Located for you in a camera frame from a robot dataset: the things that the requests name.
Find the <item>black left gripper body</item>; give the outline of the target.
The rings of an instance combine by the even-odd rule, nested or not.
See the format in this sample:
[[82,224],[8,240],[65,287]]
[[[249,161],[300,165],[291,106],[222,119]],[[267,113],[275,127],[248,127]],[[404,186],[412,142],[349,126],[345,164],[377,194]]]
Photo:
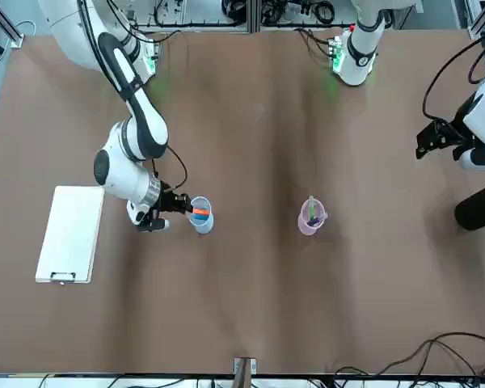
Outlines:
[[434,139],[430,142],[430,150],[443,150],[454,146],[459,152],[469,149],[469,129],[462,119],[453,119],[445,123],[443,120],[433,120]]

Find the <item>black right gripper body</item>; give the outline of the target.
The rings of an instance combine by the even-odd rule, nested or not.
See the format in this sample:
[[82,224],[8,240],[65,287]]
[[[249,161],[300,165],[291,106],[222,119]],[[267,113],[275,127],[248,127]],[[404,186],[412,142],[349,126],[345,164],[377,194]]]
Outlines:
[[173,191],[162,192],[158,199],[158,211],[168,213],[181,213],[183,206],[179,198],[180,195],[181,194],[176,194]]

